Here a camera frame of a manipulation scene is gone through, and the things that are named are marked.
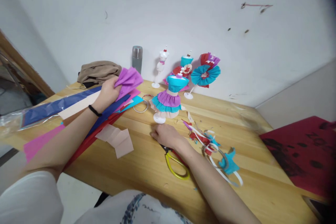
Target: magenta paper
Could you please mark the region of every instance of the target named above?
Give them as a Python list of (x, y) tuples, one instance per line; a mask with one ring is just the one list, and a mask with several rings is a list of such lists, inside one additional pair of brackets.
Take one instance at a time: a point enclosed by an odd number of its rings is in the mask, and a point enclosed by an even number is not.
[(56, 127), (55, 129), (45, 133), (44, 135), (38, 136), (34, 140), (26, 143), (23, 146), (23, 151), (26, 154), (27, 163), (36, 155), (36, 153), (48, 143), (54, 136), (60, 133), (65, 128), (64, 124)]

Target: black wristband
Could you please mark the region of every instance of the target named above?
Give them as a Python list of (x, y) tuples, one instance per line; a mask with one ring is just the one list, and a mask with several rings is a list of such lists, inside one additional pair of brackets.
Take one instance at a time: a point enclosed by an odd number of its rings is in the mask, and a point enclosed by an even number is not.
[(98, 117), (101, 117), (103, 114), (99, 114), (98, 112), (97, 112), (97, 110), (95, 110), (91, 105), (89, 105), (89, 109), (93, 112), (93, 113), (95, 113), (95, 115), (96, 116), (98, 116)]

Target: wooden table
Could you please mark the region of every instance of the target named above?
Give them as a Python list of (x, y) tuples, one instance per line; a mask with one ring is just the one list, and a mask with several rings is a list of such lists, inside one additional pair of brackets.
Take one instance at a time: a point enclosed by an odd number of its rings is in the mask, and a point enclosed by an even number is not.
[[(165, 86), (154, 89), (151, 82), (145, 81), (138, 89), (141, 91), (140, 96), (156, 95)], [(66, 88), (45, 102), (81, 91)], [(181, 95), (181, 101), (201, 130), (215, 131), (216, 140), (222, 145), (223, 151), (227, 152), (230, 147), (236, 148), (234, 160), (240, 167), (239, 174), (244, 185), (235, 188), (235, 191), (262, 223), (298, 224), (317, 221), (302, 195), (321, 201), (323, 199), (292, 184), (259, 139), (258, 134), (271, 131), (272, 128), (254, 108), (200, 94), (194, 94), (193, 100), (187, 100)], [(145, 105), (136, 107), (143, 110)], [(194, 223), (215, 223), (216, 219), (194, 179), (179, 180), (168, 170), (165, 152), (149, 136), (155, 124), (153, 114), (150, 108), (142, 114), (129, 109), (115, 122), (114, 126), (122, 130), (129, 129), (133, 152), (117, 160), (114, 149), (108, 143), (97, 140), (65, 173), (110, 195), (127, 189), (140, 190), (171, 206)], [(180, 111), (178, 117), (167, 119), (166, 123), (189, 138), (187, 128), (177, 122), (181, 119), (188, 120), (186, 111)], [(3, 141), (22, 150), (26, 142), (60, 123), (61, 118), (56, 116), (43, 125), (17, 132)], [(201, 153), (201, 144), (189, 141)]]

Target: yellow scissors handle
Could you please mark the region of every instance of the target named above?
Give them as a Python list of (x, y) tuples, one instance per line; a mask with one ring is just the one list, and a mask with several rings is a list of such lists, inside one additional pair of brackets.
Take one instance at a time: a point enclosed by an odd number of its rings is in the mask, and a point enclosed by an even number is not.
[[(171, 156), (171, 155), (169, 154), (169, 152), (165, 154), (165, 157), (166, 157), (166, 162), (167, 162), (168, 168), (169, 168), (169, 170), (171, 171), (171, 173), (172, 173), (175, 177), (177, 177), (177, 178), (179, 178), (179, 179), (182, 179), (182, 180), (187, 180), (187, 179), (190, 177), (189, 169), (188, 169), (184, 164), (182, 164), (178, 159), (176, 159), (176, 158), (174, 158), (173, 156)], [(186, 174), (183, 175), (183, 176), (181, 176), (180, 174), (177, 174), (176, 172), (174, 172), (174, 170), (173, 170), (172, 167), (170, 166), (169, 158), (170, 158), (170, 159), (173, 159), (175, 162), (179, 163), (179, 164), (185, 169)]]

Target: light blue paper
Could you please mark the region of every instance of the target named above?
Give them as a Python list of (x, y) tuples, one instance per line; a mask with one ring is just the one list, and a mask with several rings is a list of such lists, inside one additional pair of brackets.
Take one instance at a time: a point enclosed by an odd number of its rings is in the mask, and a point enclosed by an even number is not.
[(137, 104), (139, 104), (140, 102), (143, 101), (143, 99), (139, 96), (135, 96), (132, 100), (133, 100), (133, 102), (128, 104), (128, 106), (126, 108), (124, 108), (123, 110), (121, 110), (119, 113), (121, 113), (121, 112), (123, 112), (123, 111), (125, 111), (125, 110), (127, 110), (131, 107), (134, 107), (135, 105), (137, 105)]

